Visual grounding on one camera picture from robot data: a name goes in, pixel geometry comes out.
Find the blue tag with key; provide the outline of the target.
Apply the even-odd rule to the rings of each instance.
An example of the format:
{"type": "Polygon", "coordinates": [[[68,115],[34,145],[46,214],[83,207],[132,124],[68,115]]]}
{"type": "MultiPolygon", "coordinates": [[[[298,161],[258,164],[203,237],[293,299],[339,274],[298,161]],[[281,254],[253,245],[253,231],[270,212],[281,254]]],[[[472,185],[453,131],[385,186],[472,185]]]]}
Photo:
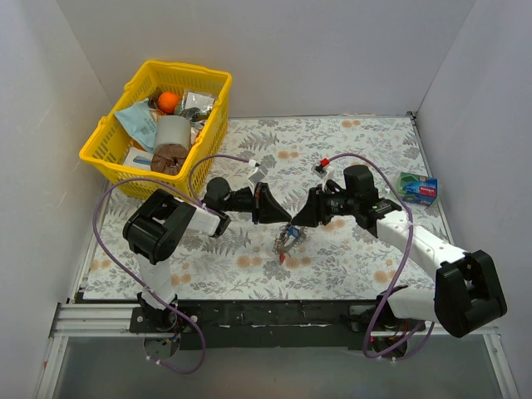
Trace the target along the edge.
{"type": "Polygon", "coordinates": [[[295,239],[299,239],[301,237],[301,231],[299,228],[295,227],[295,226],[291,226],[289,229],[288,229],[288,235],[290,237],[293,237],[295,239]]]}

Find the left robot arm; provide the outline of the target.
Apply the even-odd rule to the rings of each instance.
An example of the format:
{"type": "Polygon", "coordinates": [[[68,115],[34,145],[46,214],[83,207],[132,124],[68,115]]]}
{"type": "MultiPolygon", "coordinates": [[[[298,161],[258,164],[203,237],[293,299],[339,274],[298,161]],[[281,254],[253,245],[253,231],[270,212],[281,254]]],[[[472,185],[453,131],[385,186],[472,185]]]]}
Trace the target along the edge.
{"type": "Polygon", "coordinates": [[[123,229],[145,284],[137,295],[140,307],[144,318],[158,332],[166,333],[177,324],[177,313],[168,306],[177,300],[170,257],[185,232],[218,238],[230,224],[228,212],[250,214],[254,224],[288,223],[292,218],[262,182],[252,189],[232,190],[226,179],[213,178],[207,184],[203,203],[205,207],[192,205],[158,189],[123,229]]]}

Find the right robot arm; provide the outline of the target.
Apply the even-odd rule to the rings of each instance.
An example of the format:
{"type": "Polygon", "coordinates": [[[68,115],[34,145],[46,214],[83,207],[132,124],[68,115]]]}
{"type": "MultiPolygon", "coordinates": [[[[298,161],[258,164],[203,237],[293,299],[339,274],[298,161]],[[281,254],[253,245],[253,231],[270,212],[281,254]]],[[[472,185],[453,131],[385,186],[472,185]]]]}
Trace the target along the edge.
{"type": "Polygon", "coordinates": [[[311,188],[303,208],[293,218],[299,227],[317,228],[335,216],[352,216],[372,236],[399,249],[432,278],[431,290],[400,286],[376,310],[386,330],[406,319],[439,323],[451,336],[468,333],[506,315],[508,308],[491,256],[483,250],[467,252],[416,226],[397,203],[378,194],[372,172],[365,165],[343,171],[344,186],[330,180],[327,160],[314,166],[323,183],[311,188]]]}

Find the floral table mat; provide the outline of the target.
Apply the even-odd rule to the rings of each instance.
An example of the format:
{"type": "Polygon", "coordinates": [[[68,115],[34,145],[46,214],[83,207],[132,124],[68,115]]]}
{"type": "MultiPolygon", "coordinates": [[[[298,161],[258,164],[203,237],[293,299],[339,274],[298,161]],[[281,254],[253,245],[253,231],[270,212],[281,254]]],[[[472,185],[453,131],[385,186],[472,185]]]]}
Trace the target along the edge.
{"type": "MultiPolygon", "coordinates": [[[[224,177],[234,189],[246,184],[246,160],[267,168],[274,198],[291,214],[305,204],[318,184],[311,171],[331,158],[334,179],[342,182],[349,165],[370,160],[380,195],[401,172],[424,175],[426,164],[411,116],[339,116],[303,119],[233,119],[210,176],[224,177]]],[[[115,190],[80,286],[85,300],[133,300],[138,264],[122,237],[124,223],[140,206],[115,190]]],[[[255,225],[233,214],[217,239],[187,234],[171,257],[171,282],[181,299],[373,299],[393,278],[413,288],[430,289],[431,278],[416,264],[401,265],[401,252],[359,228],[351,217],[308,229],[285,264],[273,243],[277,224],[255,225]]]]}

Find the brown round object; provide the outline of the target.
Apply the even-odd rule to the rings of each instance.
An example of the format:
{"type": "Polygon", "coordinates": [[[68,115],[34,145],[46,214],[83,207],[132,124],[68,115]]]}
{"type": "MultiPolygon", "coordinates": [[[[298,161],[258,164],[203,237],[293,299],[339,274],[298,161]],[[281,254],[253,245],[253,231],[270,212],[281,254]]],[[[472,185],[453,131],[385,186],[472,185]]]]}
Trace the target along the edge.
{"type": "Polygon", "coordinates": [[[162,145],[153,154],[150,170],[165,175],[178,175],[188,154],[189,150],[181,144],[162,145]]]}

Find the blue red small box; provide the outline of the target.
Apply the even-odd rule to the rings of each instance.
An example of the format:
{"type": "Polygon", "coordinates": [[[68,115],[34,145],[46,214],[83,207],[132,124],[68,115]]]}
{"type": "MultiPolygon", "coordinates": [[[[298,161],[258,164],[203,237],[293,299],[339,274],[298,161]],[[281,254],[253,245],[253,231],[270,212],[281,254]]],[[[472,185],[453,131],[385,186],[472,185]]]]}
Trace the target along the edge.
{"type": "Polygon", "coordinates": [[[401,172],[396,188],[406,203],[432,206],[438,199],[438,179],[433,177],[401,172]]]}

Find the grey tape roll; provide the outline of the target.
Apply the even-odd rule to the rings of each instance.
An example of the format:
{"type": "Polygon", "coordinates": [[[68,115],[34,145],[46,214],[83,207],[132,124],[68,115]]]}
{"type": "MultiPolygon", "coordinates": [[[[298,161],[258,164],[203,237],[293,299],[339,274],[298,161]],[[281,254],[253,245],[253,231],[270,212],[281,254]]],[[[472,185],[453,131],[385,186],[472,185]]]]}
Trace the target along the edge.
{"type": "Polygon", "coordinates": [[[162,145],[181,144],[187,149],[191,144],[191,124],[182,116],[162,116],[157,124],[154,152],[162,145]]]}

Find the silver foil packet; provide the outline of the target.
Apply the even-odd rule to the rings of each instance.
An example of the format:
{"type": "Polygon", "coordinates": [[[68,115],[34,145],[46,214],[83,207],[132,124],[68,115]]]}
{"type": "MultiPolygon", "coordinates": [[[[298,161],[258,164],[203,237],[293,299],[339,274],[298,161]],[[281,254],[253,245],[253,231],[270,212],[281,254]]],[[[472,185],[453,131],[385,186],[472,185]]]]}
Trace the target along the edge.
{"type": "Polygon", "coordinates": [[[216,100],[217,96],[212,93],[184,90],[180,103],[175,108],[175,114],[190,122],[206,121],[216,100]]]}

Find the white box in basket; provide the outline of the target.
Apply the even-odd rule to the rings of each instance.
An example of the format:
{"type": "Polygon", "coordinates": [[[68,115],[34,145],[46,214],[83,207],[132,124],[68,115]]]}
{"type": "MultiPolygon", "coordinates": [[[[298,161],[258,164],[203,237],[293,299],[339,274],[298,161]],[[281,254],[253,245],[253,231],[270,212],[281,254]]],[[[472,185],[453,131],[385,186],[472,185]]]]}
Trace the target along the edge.
{"type": "Polygon", "coordinates": [[[151,170],[153,155],[150,152],[131,147],[123,161],[123,165],[139,170],[151,170]]]}

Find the orange ball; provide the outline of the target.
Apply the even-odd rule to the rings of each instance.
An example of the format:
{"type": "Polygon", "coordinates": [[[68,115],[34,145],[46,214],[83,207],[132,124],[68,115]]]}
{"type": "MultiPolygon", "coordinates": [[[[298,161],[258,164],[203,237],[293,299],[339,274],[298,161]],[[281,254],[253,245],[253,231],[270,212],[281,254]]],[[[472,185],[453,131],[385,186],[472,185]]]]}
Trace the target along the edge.
{"type": "Polygon", "coordinates": [[[174,114],[175,108],[180,103],[180,96],[171,91],[162,92],[158,99],[157,105],[165,114],[174,114]]]}

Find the light blue pouch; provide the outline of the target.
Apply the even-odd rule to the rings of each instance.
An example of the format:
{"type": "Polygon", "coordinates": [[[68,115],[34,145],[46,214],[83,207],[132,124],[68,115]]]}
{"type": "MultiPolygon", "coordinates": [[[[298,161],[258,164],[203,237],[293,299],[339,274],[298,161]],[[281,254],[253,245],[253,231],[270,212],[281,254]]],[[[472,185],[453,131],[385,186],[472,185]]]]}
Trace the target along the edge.
{"type": "Polygon", "coordinates": [[[157,125],[163,115],[148,98],[115,113],[128,136],[150,153],[154,150],[157,125]]]}

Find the yellow plastic basket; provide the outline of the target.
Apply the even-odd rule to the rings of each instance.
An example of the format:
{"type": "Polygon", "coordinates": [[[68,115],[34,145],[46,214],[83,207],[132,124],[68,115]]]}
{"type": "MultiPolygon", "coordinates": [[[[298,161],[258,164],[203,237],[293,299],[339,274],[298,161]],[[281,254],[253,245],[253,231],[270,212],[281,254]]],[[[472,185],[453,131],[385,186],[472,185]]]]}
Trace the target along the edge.
{"type": "Polygon", "coordinates": [[[111,112],[100,119],[79,153],[129,196],[148,198],[162,181],[191,195],[204,186],[229,124],[232,76],[204,66],[145,62],[111,112]],[[204,112],[203,126],[175,109],[159,109],[159,96],[174,93],[204,112]]]}

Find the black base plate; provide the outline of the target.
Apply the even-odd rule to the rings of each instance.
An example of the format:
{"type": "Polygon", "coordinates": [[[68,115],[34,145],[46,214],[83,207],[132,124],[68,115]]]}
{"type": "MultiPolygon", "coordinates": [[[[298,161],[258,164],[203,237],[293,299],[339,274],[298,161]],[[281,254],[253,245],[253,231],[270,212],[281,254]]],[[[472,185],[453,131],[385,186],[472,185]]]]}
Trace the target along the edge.
{"type": "Polygon", "coordinates": [[[345,347],[360,350],[377,300],[182,300],[208,348],[345,347]]]}

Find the aluminium frame rail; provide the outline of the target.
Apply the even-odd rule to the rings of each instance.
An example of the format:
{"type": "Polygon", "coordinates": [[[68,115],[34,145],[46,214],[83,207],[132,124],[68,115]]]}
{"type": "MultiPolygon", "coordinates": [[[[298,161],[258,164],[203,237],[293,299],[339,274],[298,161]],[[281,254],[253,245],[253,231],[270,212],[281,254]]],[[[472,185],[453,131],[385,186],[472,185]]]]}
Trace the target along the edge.
{"type": "Polygon", "coordinates": [[[133,303],[61,305],[39,398],[516,398],[499,330],[419,332],[362,355],[356,301],[185,301],[176,343],[133,303]]]}

